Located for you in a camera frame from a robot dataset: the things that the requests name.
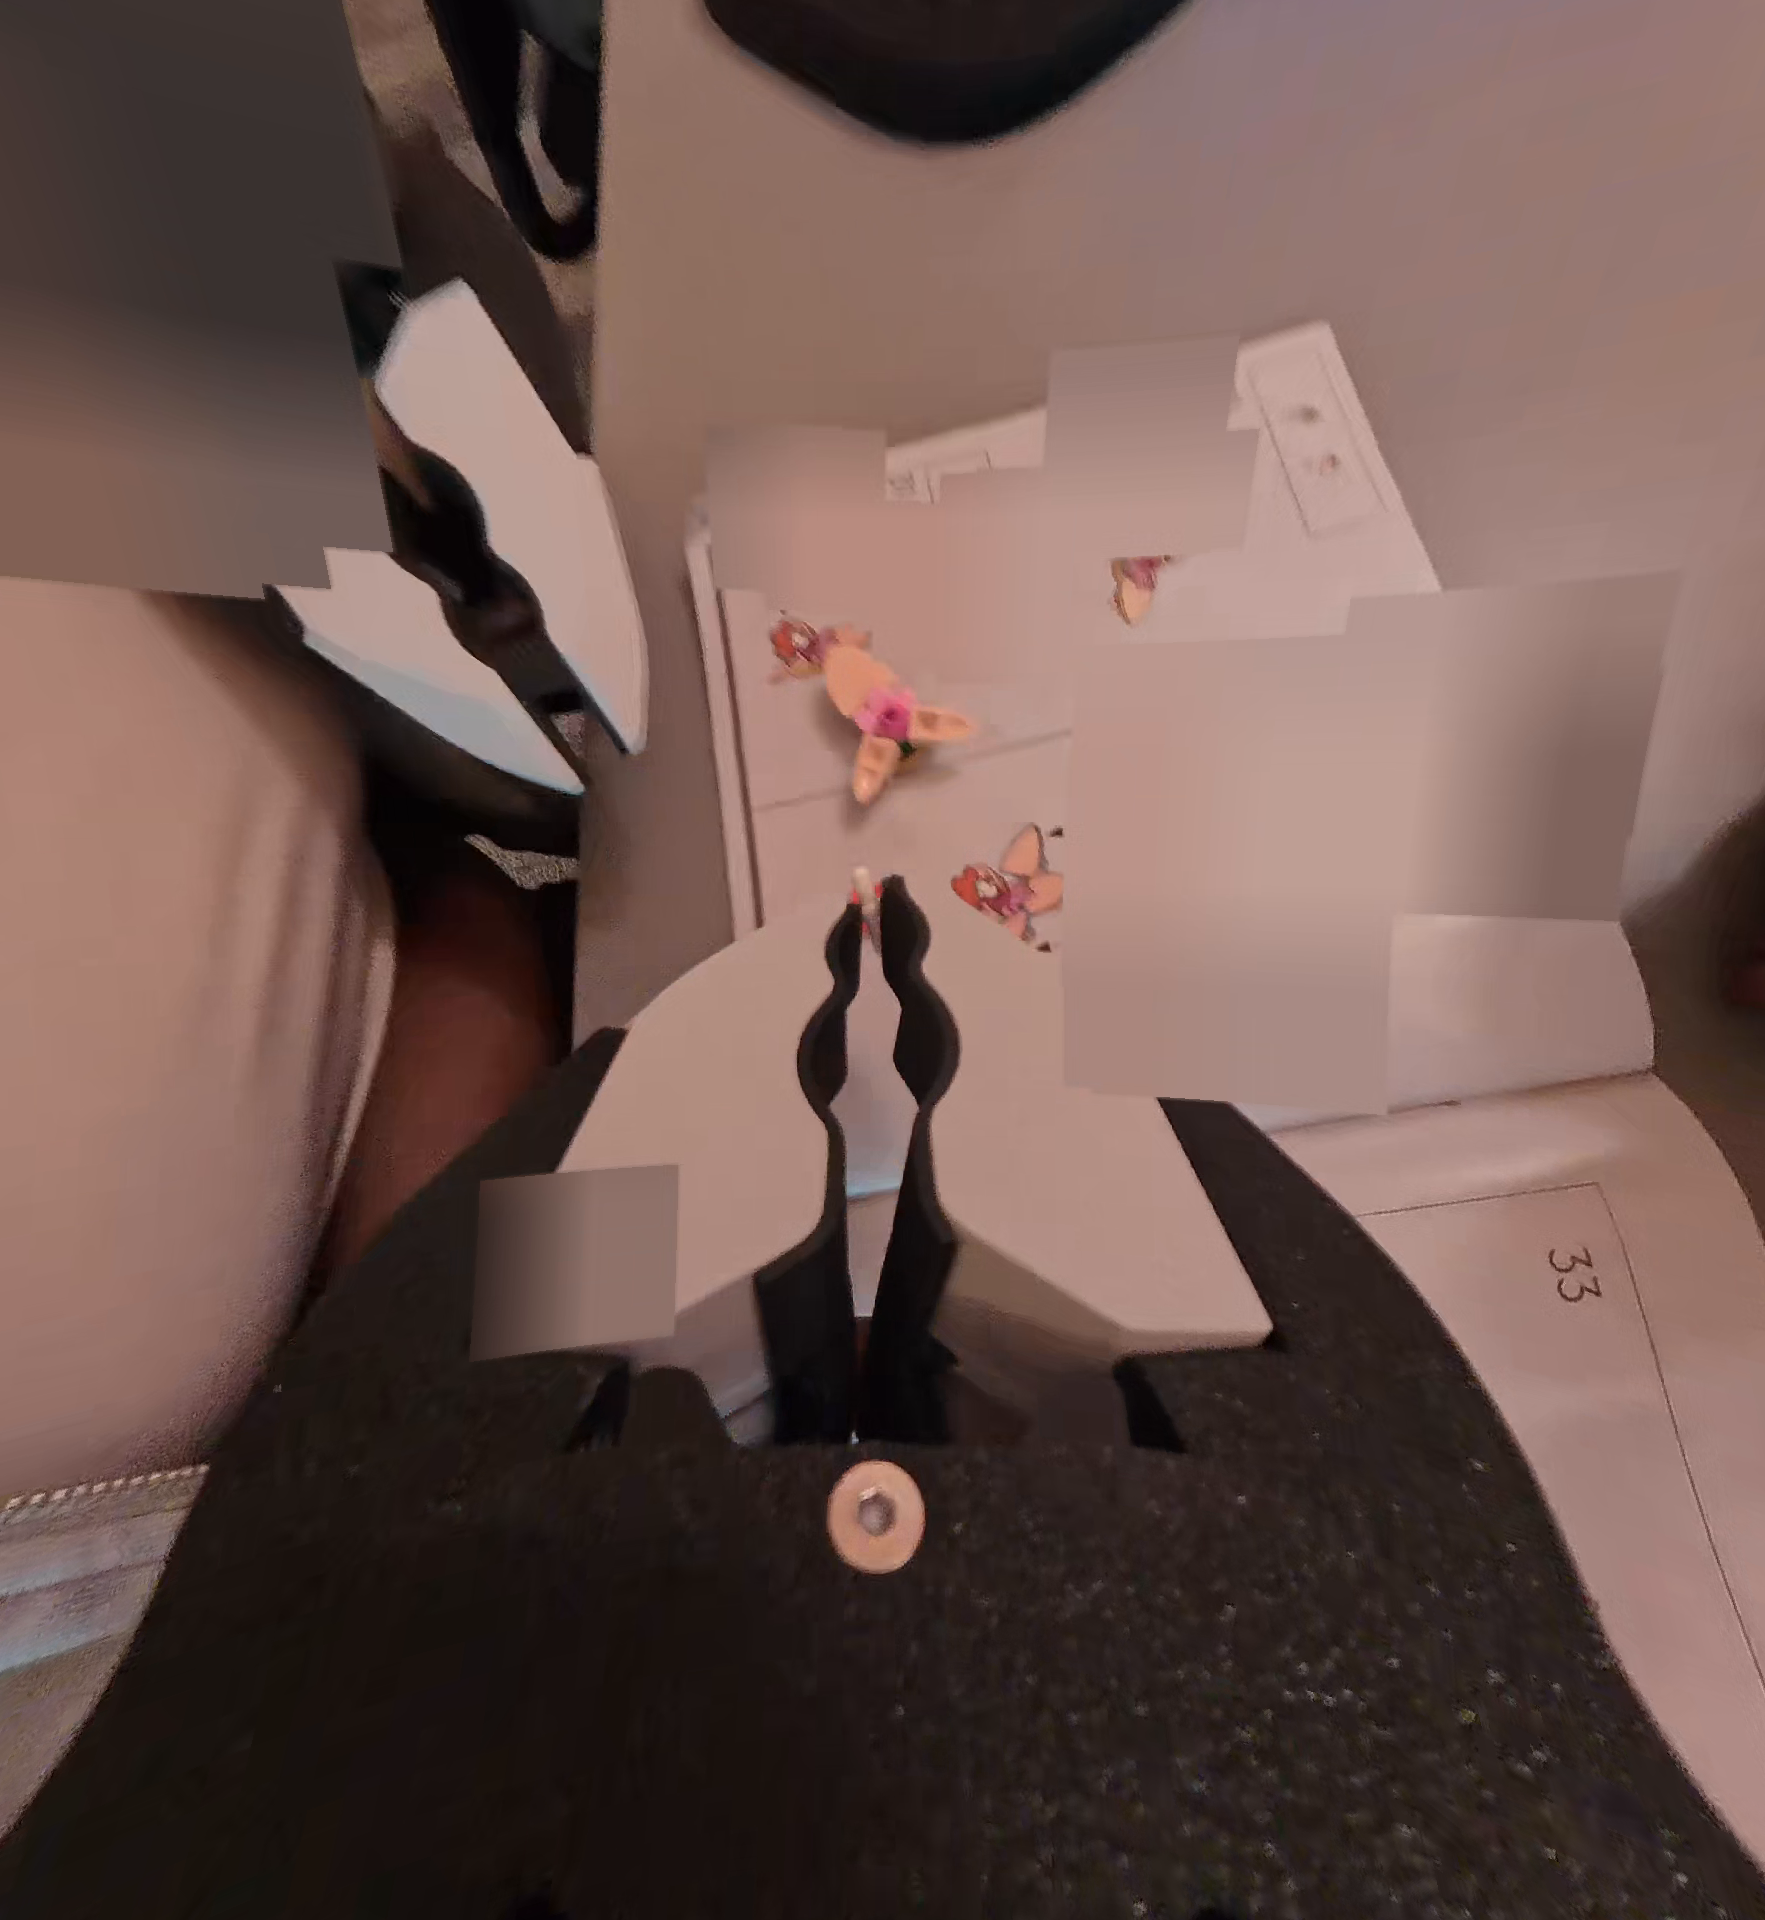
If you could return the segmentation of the toy brick flower assembly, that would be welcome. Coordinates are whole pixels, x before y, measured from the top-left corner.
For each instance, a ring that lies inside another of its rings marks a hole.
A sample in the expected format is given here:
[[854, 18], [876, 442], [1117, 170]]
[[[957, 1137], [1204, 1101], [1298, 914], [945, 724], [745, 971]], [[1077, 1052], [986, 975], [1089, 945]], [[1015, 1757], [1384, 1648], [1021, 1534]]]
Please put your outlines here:
[[856, 628], [825, 632], [821, 681], [829, 707], [856, 734], [850, 791], [863, 808], [876, 804], [918, 755], [965, 744], [979, 732], [963, 713], [921, 698], [876, 658], [871, 635]]

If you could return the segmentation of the black rounded object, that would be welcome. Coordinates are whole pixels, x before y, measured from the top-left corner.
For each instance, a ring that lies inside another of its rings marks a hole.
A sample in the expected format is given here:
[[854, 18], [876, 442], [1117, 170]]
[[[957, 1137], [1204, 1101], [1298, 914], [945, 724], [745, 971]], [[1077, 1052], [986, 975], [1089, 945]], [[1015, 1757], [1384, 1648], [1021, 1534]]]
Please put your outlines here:
[[1182, 2], [705, 2], [745, 57], [894, 141], [1016, 135], [1107, 80]]

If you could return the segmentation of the glittery grey cloth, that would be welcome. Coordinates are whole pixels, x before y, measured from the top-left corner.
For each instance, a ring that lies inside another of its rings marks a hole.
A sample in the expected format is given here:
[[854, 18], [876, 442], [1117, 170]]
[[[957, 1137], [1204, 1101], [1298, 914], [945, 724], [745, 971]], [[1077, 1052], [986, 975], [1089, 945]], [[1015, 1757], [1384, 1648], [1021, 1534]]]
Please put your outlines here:
[[466, 836], [466, 844], [479, 852], [500, 874], [524, 893], [541, 893], [579, 882], [581, 865], [571, 854], [535, 852], [500, 846], [482, 835]]

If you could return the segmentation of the person's leg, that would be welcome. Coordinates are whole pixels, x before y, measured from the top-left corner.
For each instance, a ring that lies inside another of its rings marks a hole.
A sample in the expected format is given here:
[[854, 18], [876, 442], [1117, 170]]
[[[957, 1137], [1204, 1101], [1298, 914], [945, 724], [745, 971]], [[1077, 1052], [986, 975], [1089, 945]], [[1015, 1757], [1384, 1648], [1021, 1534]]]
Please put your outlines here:
[[394, 983], [312, 1292], [359, 1262], [574, 1046], [579, 885], [516, 889], [399, 781], [376, 783], [367, 829], [394, 907]]

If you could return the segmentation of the person's light garment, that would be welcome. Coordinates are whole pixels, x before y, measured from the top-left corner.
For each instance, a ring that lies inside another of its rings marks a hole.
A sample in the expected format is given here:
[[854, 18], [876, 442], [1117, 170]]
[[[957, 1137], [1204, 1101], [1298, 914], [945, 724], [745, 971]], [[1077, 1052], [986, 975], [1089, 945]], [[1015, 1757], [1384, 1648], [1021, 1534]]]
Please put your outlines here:
[[244, 1401], [392, 976], [358, 751], [254, 611], [0, 578], [0, 1497]]

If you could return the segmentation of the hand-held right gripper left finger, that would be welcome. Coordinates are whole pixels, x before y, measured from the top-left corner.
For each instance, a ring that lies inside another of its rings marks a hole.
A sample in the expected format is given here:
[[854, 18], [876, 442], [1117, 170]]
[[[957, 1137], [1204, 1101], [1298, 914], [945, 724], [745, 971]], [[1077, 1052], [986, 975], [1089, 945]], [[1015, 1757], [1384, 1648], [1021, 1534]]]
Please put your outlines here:
[[570, 1344], [694, 1373], [741, 1443], [777, 1425], [755, 1277], [846, 1214], [799, 1070], [842, 916], [807, 904], [668, 986], [564, 1155]]

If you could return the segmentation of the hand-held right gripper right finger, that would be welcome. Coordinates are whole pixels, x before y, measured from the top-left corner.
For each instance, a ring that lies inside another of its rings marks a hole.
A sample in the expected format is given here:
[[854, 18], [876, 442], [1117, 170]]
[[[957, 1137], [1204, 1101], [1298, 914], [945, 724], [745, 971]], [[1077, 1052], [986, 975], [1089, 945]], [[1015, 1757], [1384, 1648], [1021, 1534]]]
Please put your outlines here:
[[1150, 1358], [1275, 1331], [1153, 1097], [1066, 1079], [1061, 968], [944, 885], [881, 885], [912, 1102], [860, 1364], [879, 1443], [1126, 1443]]

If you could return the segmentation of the toy brick instruction booklet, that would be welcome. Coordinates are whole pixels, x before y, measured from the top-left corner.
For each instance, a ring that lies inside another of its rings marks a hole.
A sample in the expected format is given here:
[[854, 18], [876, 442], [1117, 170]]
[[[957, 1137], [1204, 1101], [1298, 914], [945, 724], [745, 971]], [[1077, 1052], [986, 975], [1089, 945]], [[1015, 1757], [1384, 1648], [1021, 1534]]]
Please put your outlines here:
[[[1165, 573], [1208, 637], [1338, 632], [1356, 599], [1441, 589], [1328, 324], [1242, 341], [1256, 435], [1242, 548]], [[868, 858], [919, 876], [1061, 804], [1066, 698], [940, 694], [988, 724], [949, 774], [850, 795], [820, 681], [777, 667], [790, 615], [698, 606], [734, 937]], [[1420, 919], [1397, 931], [1391, 1114], [1256, 1114], [1424, 1292], [1535, 1469], [1620, 1663], [1765, 1864], [1765, 1251], [1735, 1174], [1654, 1074], [1619, 925]]]

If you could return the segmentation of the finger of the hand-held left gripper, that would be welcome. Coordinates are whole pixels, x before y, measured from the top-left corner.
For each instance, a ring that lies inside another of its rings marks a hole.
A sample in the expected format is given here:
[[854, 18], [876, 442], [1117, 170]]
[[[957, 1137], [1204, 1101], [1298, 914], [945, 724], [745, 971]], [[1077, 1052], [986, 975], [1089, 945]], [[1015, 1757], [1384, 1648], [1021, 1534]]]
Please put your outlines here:
[[581, 684], [552, 615], [579, 637], [581, 464], [552, 464], [530, 498], [498, 491], [498, 517], [434, 451], [376, 469], [390, 548], [328, 549], [323, 589], [277, 589], [302, 640], [470, 758], [579, 798]]
[[479, 298], [451, 280], [406, 302], [372, 383], [402, 435], [467, 482], [491, 551], [532, 590], [588, 708], [622, 753], [641, 753], [651, 655], [608, 488]]

